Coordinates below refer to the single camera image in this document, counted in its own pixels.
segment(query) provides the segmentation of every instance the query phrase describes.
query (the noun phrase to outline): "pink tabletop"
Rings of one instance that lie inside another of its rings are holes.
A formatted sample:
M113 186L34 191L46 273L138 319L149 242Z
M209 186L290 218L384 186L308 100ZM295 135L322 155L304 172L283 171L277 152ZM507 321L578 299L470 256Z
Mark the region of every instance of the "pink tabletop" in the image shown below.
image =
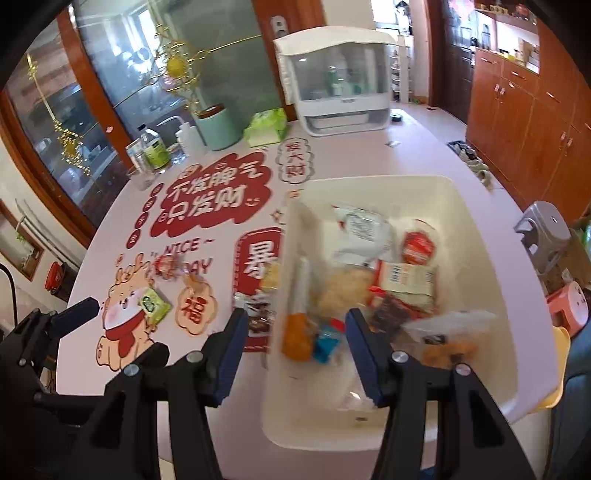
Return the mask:
M391 143L398 140L399 145ZM255 293L262 266L279 254L288 202L314 179L421 173L451 178L508 292L508 309L518 310L524 298L545 305L521 245L499 235L511 226L498 218L486 189L448 147L406 114L402 124L386 130L323 138L309 137L294 122L280 144L249 148L241 141L208 153L202 165L194 163L170 168L144 192L127 184L104 218L70 298L73 304L92 296L102 308L96 319L60 342L59 393L103 393L105 384L153 342L168 345L169 363L200 349L208 335L224 328L234 292ZM134 298L148 286L155 258L165 252L181 253L203 277L204 288L199 298L192 297L190 282L156 278L156 289L173 308L150 329ZM518 294L511 293L515 288ZM266 344L266 334L251 333L230 396L207 412L224 477L369 478L376 451L289 450L264 436ZM170 460L165 404L158 406L158 437L160 456Z

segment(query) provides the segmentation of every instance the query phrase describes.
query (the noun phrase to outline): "blue gripper pad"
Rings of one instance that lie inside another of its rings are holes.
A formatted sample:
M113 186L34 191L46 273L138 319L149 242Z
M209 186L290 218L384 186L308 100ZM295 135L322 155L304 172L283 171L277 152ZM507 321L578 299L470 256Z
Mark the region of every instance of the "blue gripper pad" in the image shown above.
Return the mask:
M209 395L215 406L230 394L247 337L248 315L244 309L235 309L223 332L210 335L203 345L206 374L213 383Z
M345 335L365 394L379 407L389 406L397 392L397 382L390 370L392 347L383 333L373 333L359 309L345 317Z

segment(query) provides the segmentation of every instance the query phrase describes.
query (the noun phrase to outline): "red snack package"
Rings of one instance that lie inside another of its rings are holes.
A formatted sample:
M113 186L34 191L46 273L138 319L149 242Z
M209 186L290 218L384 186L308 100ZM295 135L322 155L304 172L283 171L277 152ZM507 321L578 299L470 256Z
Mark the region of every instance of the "red snack package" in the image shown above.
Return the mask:
M435 253L435 243L429 238L426 231L422 229L433 228L425 222L415 220L418 229L407 232L402 243L402 260L412 265L426 265Z

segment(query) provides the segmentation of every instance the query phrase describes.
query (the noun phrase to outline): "plastic bag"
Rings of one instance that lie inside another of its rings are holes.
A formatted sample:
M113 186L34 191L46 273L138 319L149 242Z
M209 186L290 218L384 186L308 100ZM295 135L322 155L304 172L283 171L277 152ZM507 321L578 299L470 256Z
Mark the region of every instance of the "plastic bag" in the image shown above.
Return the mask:
M320 295L316 313L344 320L349 309L365 305L375 273L369 268L341 265L333 267Z
M472 362L479 350L479 337L490 330L496 315L484 310L450 312L430 319L405 323L402 328L420 348L415 354L428 367L450 369Z
M348 205L335 205L341 237L334 260L375 268L378 259L392 261L394 230L379 213Z

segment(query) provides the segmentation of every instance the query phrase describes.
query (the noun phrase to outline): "black cable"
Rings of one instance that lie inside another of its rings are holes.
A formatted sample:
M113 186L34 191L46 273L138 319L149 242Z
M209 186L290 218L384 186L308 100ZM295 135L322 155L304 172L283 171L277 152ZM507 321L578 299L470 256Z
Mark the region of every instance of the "black cable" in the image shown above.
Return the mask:
M8 277L8 281L10 282L10 289L12 290L12 312L14 315L14 328L18 325L18 315L17 315L17 290L14 287L14 279L12 278L12 274L10 270L7 269L4 265L0 263L0 270L2 270Z

